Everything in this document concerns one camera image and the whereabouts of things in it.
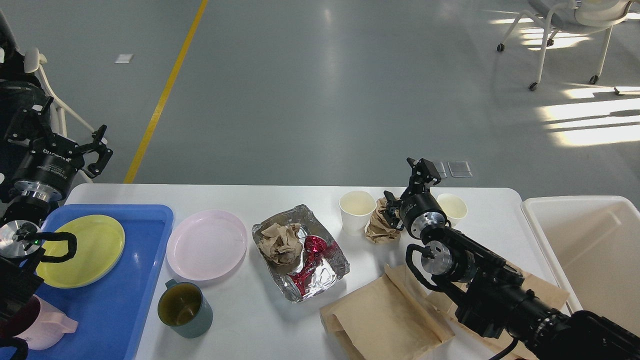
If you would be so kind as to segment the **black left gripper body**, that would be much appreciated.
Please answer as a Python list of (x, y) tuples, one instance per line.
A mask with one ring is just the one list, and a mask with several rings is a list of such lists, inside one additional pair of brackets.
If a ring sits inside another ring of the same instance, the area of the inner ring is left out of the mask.
[(35, 141), (11, 178), (13, 188), (21, 195), (44, 194), (44, 201), (49, 203), (64, 200), (77, 173), (85, 166), (81, 153), (71, 154), (78, 146), (58, 134), (50, 145), (43, 140)]

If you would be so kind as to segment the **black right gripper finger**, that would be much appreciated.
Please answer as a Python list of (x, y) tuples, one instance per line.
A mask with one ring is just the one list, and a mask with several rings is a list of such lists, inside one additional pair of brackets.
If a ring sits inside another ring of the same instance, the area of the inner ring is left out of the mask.
[(386, 200), (386, 205), (384, 210), (382, 210), (382, 216), (389, 228), (402, 231), (403, 221), (398, 215), (398, 211), (403, 204), (402, 199), (397, 199), (394, 194), (388, 190), (385, 190), (383, 194)]
[(406, 189), (408, 197), (430, 193), (431, 187), (442, 181), (441, 174), (433, 162), (425, 158), (416, 160), (411, 157), (407, 157), (406, 161), (411, 167), (411, 175)]

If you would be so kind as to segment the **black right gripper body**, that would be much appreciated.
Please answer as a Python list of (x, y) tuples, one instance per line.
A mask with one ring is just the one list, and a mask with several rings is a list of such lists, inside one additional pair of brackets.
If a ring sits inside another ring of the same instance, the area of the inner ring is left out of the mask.
[(420, 240), (423, 232), (444, 228), (447, 216), (430, 193), (403, 194), (398, 214), (410, 237)]

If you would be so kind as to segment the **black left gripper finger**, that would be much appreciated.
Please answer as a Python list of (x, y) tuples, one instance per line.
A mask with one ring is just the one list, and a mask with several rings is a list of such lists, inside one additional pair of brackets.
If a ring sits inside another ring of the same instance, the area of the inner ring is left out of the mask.
[(93, 141), (91, 143), (75, 147), (75, 158), (79, 158), (83, 162), (84, 155), (89, 153), (96, 153), (98, 155), (95, 162), (89, 163), (86, 167), (84, 167), (83, 163), (79, 168), (89, 179), (94, 179), (100, 176), (114, 154), (113, 150), (108, 148), (105, 141), (105, 133), (107, 129), (107, 125), (101, 125), (98, 130), (92, 132)]
[(9, 142), (44, 141), (46, 146), (52, 146), (55, 133), (51, 129), (48, 113), (54, 98), (48, 96), (44, 105), (34, 105), (31, 108), (16, 110), (7, 126), (4, 140)]

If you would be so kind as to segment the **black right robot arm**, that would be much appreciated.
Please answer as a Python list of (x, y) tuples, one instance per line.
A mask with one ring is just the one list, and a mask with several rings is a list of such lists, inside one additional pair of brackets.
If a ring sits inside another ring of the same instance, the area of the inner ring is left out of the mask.
[(523, 289), (524, 276), (505, 258), (455, 229), (432, 196), (441, 182), (435, 165), (407, 158), (408, 185), (400, 198), (385, 191), (382, 216), (396, 230), (420, 243), (406, 248), (406, 265), (426, 289), (446, 294), (457, 306), (457, 321), (483, 338), (510, 344), (494, 355), (500, 360), (518, 343), (540, 360), (637, 360), (639, 338), (606, 317), (579, 310), (571, 316)]

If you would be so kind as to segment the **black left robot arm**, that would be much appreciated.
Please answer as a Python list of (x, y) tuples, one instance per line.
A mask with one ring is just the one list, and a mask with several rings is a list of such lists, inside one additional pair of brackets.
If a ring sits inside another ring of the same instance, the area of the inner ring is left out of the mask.
[(51, 205), (64, 200), (77, 173), (94, 179), (102, 174), (113, 151), (105, 141), (106, 125), (92, 132), (92, 141), (80, 145), (51, 129), (47, 119), (55, 98), (44, 105), (21, 108), (11, 119), (7, 142), (26, 142), (28, 151), (10, 178), (17, 195), (1, 217), (1, 346), (14, 347), (14, 360), (25, 360), (24, 339), (8, 336), (16, 319), (44, 282), (39, 264), (61, 264), (77, 253), (77, 237), (69, 232), (46, 232), (41, 225)]

